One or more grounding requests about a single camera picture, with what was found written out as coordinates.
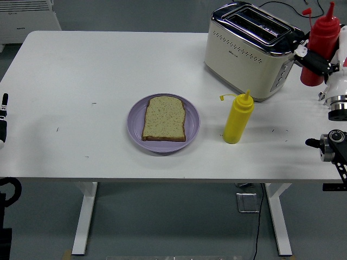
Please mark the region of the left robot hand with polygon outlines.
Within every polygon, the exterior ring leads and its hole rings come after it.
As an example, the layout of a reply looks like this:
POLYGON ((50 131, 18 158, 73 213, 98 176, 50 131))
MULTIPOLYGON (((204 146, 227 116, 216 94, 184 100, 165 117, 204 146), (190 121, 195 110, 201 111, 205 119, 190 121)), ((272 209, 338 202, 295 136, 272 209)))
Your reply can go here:
POLYGON ((8 93, 3 94, 1 103, 1 149, 4 147, 7 138, 7 105, 8 105, 8 93))

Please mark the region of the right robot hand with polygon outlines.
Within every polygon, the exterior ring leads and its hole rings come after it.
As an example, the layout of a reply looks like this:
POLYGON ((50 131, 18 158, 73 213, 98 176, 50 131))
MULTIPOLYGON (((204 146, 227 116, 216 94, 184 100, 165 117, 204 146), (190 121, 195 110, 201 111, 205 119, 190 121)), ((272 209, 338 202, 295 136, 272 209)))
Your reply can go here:
POLYGON ((346 109, 346 25, 340 25, 337 41, 329 58, 304 45, 293 41, 294 59, 303 67, 322 76, 326 88, 318 94, 332 111, 346 109))

